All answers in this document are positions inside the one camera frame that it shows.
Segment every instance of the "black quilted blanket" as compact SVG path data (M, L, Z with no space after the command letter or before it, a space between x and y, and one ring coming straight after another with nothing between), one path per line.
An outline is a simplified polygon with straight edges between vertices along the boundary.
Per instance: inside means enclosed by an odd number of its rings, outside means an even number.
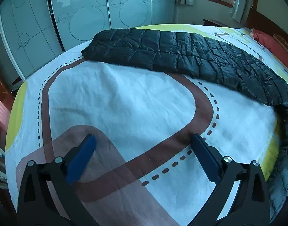
M288 197L288 85L282 78L244 50L194 33L105 30L82 54L89 60L186 74L273 106L280 117L282 141L268 180L271 220L275 218Z

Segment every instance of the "brown curved line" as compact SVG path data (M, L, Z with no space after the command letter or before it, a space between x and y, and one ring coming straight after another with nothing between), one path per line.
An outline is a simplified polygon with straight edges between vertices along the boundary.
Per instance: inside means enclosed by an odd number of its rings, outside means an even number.
M66 66L65 69L72 68L83 61L85 60L78 60L73 64ZM57 75L65 69L61 68L59 70L60 72L56 72L42 91L42 138L46 162L51 162L55 157L51 142L48 89ZM77 182L73 184L73 187L82 202L97 201L152 172L187 147L190 143L190 134L202 134L208 128L213 118L213 107L206 94L183 75L168 75L181 83L192 93L196 104L196 111L193 119L177 133L138 157L103 174L93 181L84 183Z

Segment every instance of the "wooden window sill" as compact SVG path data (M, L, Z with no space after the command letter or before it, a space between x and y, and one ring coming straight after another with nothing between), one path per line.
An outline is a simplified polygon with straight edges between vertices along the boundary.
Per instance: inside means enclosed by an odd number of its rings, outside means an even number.
M230 8L233 7L233 4L228 3L228 2L225 2L225 1L222 1L222 0L208 0L208 1L216 2L216 3L219 3L219 4L221 4L221 5L224 5L224 6L230 7Z

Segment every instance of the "wooden headboard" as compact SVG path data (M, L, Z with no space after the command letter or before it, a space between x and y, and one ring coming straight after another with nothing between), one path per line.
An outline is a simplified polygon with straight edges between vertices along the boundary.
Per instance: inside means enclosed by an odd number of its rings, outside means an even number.
M288 43L288 34L276 25L273 21L258 13L255 9L250 9L248 19L245 26L250 29L257 29L269 35L278 34L282 36Z

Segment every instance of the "pillow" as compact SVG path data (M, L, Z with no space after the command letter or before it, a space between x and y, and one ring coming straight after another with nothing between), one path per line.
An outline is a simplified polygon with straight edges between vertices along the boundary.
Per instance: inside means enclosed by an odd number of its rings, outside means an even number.
M250 37L266 47L288 68L288 53L279 45L278 42L275 41L273 37L256 29L252 29Z
M278 34L274 34L273 38L275 39L276 42L279 43L280 46L282 46L282 48L288 54L288 43L287 43L287 41L281 35L278 35Z

